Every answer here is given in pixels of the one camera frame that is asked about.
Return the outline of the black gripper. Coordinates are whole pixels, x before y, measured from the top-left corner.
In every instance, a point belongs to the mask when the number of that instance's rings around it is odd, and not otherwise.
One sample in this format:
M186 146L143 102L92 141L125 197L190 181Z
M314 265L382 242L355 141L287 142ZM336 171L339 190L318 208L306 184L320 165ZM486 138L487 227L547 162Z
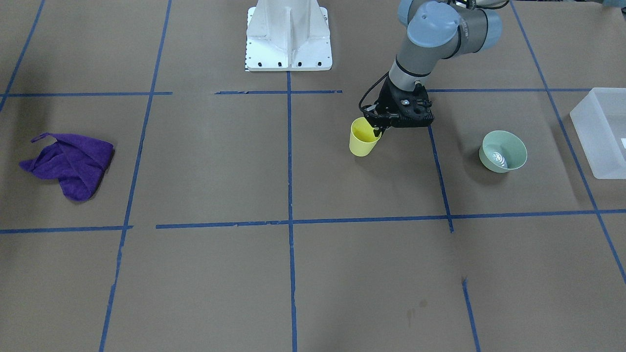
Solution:
M434 121L425 86L414 85L413 91L405 91L396 87L389 78L380 78L370 87L363 98L383 82L377 100L363 107L363 116L374 128L374 136L382 138L388 128L411 129L429 127Z

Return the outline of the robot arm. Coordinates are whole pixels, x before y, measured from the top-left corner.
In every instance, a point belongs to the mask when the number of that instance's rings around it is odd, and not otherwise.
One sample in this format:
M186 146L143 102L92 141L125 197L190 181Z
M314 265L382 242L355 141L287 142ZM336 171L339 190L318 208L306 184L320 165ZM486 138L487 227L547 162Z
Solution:
M434 121L425 83L438 62L493 47L503 25L494 7L452 1L403 0L398 18L405 39L373 104L358 103L375 137L389 128L429 127Z

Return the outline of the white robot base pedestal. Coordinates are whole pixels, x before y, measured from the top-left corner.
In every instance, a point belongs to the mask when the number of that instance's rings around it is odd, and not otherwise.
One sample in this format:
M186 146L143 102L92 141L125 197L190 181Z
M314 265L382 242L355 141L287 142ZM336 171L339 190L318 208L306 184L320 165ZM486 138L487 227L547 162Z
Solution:
M246 71L332 68L329 15L317 0L258 0L246 20Z

